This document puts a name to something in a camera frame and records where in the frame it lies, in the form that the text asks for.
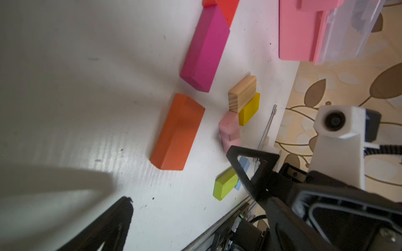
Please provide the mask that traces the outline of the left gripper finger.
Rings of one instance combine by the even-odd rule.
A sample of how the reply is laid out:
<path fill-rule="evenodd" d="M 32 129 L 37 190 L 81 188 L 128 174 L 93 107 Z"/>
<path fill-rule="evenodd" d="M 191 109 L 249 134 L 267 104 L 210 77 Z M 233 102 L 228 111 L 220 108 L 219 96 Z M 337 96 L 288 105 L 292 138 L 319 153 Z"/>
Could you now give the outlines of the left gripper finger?
<path fill-rule="evenodd" d="M 122 251 L 134 208 L 130 197 L 121 197 L 60 251 Z"/>

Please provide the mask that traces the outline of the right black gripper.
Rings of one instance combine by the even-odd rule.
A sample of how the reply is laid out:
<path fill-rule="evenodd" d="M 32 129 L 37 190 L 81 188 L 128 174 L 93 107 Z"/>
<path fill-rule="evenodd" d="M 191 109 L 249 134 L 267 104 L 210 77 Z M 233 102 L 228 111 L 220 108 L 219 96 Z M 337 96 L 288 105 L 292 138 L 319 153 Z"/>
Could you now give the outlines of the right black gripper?
<path fill-rule="evenodd" d="M 317 171 L 303 181 L 260 164 L 263 251 L 399 251 L 402 206 Z"/>

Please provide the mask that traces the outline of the yellow block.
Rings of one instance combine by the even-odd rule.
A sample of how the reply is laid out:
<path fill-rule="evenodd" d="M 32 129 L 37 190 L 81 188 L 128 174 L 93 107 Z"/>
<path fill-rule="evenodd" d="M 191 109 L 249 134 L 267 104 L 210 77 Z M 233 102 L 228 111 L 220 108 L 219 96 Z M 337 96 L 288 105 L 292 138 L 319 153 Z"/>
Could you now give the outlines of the yellow block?
<path fill-rule="evenodd" d="M 239 113 L 239 125 L 245 126 L 249 120 L 255 115 L 259 109 L 260 93 L 256 93 L 254 97 L 245 105 Z"/>

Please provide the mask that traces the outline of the orange block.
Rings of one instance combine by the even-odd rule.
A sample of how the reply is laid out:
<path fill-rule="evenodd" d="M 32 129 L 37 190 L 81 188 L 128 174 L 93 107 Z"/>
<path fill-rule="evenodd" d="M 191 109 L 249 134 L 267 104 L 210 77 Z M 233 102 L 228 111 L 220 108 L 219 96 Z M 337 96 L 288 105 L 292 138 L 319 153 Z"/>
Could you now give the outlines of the orange block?
<path fill-rule="evenodd" d="M 200 127 L 205 108 L 177 93 L 150 162 L 160 170 L 182 171 Z"/>

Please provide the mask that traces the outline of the magenta block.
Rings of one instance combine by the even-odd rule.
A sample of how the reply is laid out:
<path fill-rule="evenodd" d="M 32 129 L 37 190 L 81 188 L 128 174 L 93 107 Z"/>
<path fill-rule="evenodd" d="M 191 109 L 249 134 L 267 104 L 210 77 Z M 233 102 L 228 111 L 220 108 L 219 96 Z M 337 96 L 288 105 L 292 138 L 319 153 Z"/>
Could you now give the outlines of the magenta block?
<path fill-rule="evenodd" d="M 219 6 L 205 7 L 180 72 L 187 84 L 200 92 L 210 91 L 229 34 Z"/>

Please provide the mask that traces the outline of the red block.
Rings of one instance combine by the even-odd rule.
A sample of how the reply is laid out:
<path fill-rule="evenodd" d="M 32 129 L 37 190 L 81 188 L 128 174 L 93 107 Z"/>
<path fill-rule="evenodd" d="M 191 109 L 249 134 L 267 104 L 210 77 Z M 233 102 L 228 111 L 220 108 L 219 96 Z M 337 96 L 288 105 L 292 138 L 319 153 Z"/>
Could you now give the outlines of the red block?
<path fill-rule="evenodd" d="M 218 5 L 228 26 L 231 27 L 239 2 L 239 0 L 203 0 L 202 4 L 204 7 Z"/>

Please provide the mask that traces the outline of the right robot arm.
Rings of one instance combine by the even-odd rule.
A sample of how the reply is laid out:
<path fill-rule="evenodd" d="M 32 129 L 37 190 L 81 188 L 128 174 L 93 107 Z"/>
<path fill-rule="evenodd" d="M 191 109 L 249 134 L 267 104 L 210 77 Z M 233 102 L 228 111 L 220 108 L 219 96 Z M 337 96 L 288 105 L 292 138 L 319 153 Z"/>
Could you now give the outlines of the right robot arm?
<path fill-rule="evenodd" d="M 278 155 L 231 146 L 227 159 L 264 210 L 265 231 L 242 220 L 237 251 L 399 251 L 402 206 L 317 171 L 304 180 L 275 172 Z"/>

